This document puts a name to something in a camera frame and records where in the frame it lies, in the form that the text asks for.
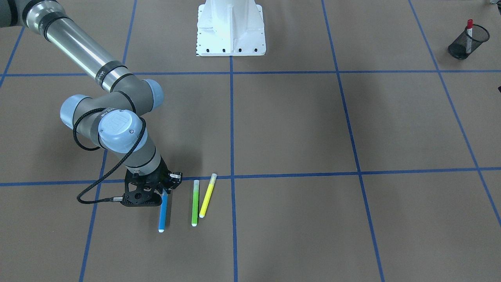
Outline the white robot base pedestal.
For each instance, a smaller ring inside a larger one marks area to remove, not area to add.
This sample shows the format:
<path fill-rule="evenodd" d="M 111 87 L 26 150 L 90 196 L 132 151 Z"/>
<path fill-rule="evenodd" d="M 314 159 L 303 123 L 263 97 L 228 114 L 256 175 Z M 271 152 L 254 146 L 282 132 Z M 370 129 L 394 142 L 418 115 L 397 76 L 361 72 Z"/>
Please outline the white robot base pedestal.
<path fill-rule="evenodd" d="M 254 0 L 207 0 L 197 9 L 197 56 L 263 56 L 263 7 Z"/>

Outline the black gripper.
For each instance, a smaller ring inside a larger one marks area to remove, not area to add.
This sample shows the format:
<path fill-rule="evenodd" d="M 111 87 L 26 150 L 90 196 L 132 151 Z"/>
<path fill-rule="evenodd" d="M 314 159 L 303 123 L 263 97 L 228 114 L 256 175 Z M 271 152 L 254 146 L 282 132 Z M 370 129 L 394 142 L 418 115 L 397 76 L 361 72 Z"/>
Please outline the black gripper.
<path fill-rule="evenodd" d="M 127 207 L 149 207 L 162 204 L 162 194 L 170 194 L 182 182 L 181 172 L 172 172 L 161 158 L 158 167 L 149 174 L 126 171 L 121 204 Z"/>

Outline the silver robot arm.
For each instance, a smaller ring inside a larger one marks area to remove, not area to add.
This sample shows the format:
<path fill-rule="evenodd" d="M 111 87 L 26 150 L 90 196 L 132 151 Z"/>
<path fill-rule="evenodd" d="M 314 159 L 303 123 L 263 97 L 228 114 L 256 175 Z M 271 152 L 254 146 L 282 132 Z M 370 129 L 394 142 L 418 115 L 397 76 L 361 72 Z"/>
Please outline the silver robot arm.
<path fill-rule="evenodd" d="M 118 164 L 84 189 L 77 200 L 87 204 L 82 196 L 124 165 L 124 194 L 99 202 L 129 207 L 163 205 L 170 191 L 182 182 L 182 173 L 168 170 L 142 117 L 163 103 L 162 87 L 152 79 L 139 80 L 55 0 L 2 0 L 1 27 L 14 26 L 41 34 L 104 90 L 99 98 L 73 95 L 60 109 L 61 121 L 73 131 L 79 147 L 86 151 L 104 149 L 120 157 Z"/>

